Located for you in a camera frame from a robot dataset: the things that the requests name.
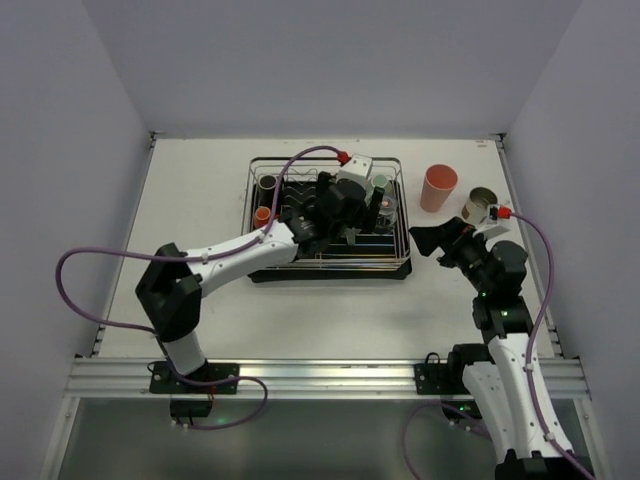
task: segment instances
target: wire dish rack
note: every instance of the wire dish rack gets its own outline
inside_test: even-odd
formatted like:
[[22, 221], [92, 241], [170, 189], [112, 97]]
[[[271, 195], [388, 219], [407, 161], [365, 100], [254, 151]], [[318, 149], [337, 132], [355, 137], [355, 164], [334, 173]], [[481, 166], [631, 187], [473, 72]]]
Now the wire dish rack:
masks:
[[[258, 181], [266, 175], [278, 176], [288, 158], [255, 158], [249, 165], [247, 190], [242, 218], [242, 234], [254, 229], [253, 216], [261, 206]], [[297, 207], [315, 197], [315, 185], [320, 172], [338, 173], [335, 158], [308, 158], [296, 161], [285, 174], [280, 191], [279, 209]], [[345, 238], [332, 243], [314, 258], [296, 260], [286, 265], [265, 268], [249, 275], [256, 283], [273, 280], [305, 280], [335, 278], [390, 278], [403, 280], [411, 273], [409, 223], [405, 203], [404, 182], [400, 161], [395, 158], [374, 158], [371, 176], [384, 175], [398, 203], [397, 219], [384, 234], [359, 233], [355, 244]]]

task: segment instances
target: red cup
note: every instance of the red cup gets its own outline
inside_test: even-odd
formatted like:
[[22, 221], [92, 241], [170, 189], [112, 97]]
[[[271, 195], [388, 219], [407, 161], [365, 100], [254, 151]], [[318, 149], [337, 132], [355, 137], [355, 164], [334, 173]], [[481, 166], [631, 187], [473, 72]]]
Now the red cup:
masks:
[[457, 184], [458, 174], [453, 168], [431, 165], [424, 176], [420, 206], [429, 213], [437, 212]]
[[255, 228], [262, 228], [269, 223], [269, 217], [271, 216], [271, 209], [269, 207], [260, 207], [253, 215], [253, 226]]

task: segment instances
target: white work surface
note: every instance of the white work surface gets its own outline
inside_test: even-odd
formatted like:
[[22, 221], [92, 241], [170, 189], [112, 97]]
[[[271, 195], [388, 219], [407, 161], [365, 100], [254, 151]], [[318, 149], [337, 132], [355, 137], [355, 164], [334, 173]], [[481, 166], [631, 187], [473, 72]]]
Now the white work surface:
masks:
[[[312, 145], [349, 153], [396, 157], [402, 164], [409, 225], [431, 226], [459, 215], [469, 191], [493, 190], [510, 201], [496, 145], [474, 140], [158, 140], [129, 241], [129, 250], [153, 253], [175, 242], [188, 249], [213, 245], [241, 231], [249, 162], [289, 157]], [[318, 156], [328, 156], [320, 152]], [[445, 163], [458, 185], [436, 214], [420, 208], [425, 170]], [[500, 237], [523, 245], [516, 221]], [[419, 359], [446, 357], [456, 343], [481, 342], [471, 316], [475, 290], [459, 270], [421, 257], [411, 244], [413, 273], [406, 280], [341, 280], [254, 284], [232, 282], [203, 300], [197, 332], [209, 358]], [[146, 262], [126, 259], [109, 318], [149, 325], [134, 288]], [[540, 299], [531, 267], [523, 294], [532, 317]], [[546, 329], [541, 356], [552, 357]], [[101, 357], [158, 357], [148, 334], [107, 328]]]

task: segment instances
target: metal frame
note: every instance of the metal frame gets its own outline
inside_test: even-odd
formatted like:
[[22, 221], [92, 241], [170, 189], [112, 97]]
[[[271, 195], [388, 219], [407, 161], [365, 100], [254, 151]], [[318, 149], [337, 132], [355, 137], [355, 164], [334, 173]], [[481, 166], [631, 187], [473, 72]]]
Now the metal frame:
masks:
[[[153, 154], [156, 134], [152, 133], [149, 159]], [[518, 207], [517, 196], [513, 191], [512, 179], [506, 161], [502, 137], [491, 138], [495, 142], [509, 185], [514, 207]], [[522, 230], [525, 245], [531, 251], [531, 241], [526, 230]], [[541, 289], [540, 272], [533, 262], [533, 276], [538, 291]], [[117, 283], [118, 275], [110, 285], [111, 293]], [[108, 314], [109, 301], [105, 307]], [[604, 454], [604, 443], [593, 416], [589, 390], [578, 360], [561, 358], [555, 327], [550, 315], [547, 326], [554, 342], [555, 359], [541, 359], [543, 377], [554, 400], [573, 400], [582, 433], [591, 457], [598, 480], [612, 478], [611, 469]], [[99, 329], [93, 349], [99, 351], [103, 336]], [[147, 365], [157, 358], [98, 358], [76, 359], [65, 390], [62, 407], [54, 426], [54, 431], [45, 457], [40, 479], [56, 479], [60, 473], [73, 425], [80, 411], [80, 400], [84, 398], [101, 399], [168, 399], [193, 398], [197, 395], [153, 395], [148, 392], [150, 373]], [[441, 396], [417, 395], [414, 384], [413, 364], [422, 360], [230, 360], [211, 359], [212, 362], [235, 362], [241, 365], [241, 374], [259, 377], [269, 388], [270, 400], [405, 400], [417, 401], [440, 399]], [[225, 401], [256, 399], [262, 397], [262, 389], [250, 382], [240, 382], [238, 393], [224, 397]], [[449, 400], [468, 400], [471, 396], [451, 396]]]

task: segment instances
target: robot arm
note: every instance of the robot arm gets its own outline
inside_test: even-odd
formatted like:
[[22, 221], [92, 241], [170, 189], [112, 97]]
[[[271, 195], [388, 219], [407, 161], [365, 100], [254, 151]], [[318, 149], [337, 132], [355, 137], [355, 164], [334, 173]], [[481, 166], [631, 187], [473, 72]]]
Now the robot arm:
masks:
[[[335, 177], [320, 173], [316, 198], [283, 212], [271, 228], [209, 247], [181, 251], [169, 244], [156, 252], [164, 257], [202, 258], [189, 263], [151, 262], [136, 287], [158, 340], [181, 375], [196, 379], [199, 371], [206, 370], [195, 332], [202, 298], [249, 273], [313, 256], [348, 228], [373, 228], [384, 191], [376, 189], [369, 205], [365, 203], [372, 163], [371, 158], [353, 155]], [[256, 238], [256, 243], [242, 248]], [[211, 258], [233, 250], [236, 253]]]
[[[527, 253], [513, 242], [486, 241], [508, 231], [506, 220], [493, 212], [489, 224], [476, 230], [460, 218], [439, 227], [410, 229], [424, 256], [441, 248], [440, 265], [459, 268], [478, 291], [473, 319], [483, 345], [456, 345], [447, 364], [450, 375], [474, 397], [494, 443], [497, 480], [579, 479], [581, 474], [551, 444], [573, 446], [565, 435], [540, 372], [535, 344], [531, 364], [525, 358], [533, 323], [520, 296]], [[528, 373], [536, 390], [530, 393]], [[550, 433], [538, 421], [540, 408]], [[587, 458], [578, 459], [587, 468]]]

